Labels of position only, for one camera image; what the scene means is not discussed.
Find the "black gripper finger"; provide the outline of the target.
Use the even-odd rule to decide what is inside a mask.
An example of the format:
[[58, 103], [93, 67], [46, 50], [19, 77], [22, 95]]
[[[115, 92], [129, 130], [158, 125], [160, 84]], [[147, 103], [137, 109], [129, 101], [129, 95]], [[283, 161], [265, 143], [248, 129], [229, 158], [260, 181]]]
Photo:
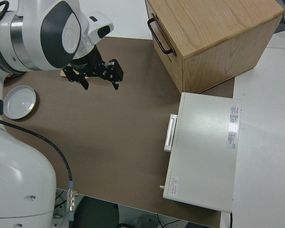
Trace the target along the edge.
[[123, 80], [123, 70], [116, 59], [104, 63], [104, 78], [112, 83], [115, 90], [118, 90], [119, 84]]
[[69, 82], [77, 82], [77, 83], [81, 84], [81, 86], [85, 90], [88, 90], [89, 83], [85, 79], [85, 76], [83, 76], [81, 74], [77, 74], [74, 71], [74, 69], [70, 66], [68, 66], [68, 67], [66, 66], [65, 68], [63, 68], [63, 72], [64, 72], [64, 74], [65, 74], [65, 76]]

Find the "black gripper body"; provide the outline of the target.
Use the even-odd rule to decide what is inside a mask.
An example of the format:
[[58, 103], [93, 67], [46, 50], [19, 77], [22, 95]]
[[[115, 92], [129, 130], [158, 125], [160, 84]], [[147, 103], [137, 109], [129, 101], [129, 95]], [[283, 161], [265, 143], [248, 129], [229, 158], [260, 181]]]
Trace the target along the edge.
[[86, 74], [87, 77], [112, 78], [105, 64], [97, 46], [85, 56], [71, 61], [71, 67], [81, 74]]

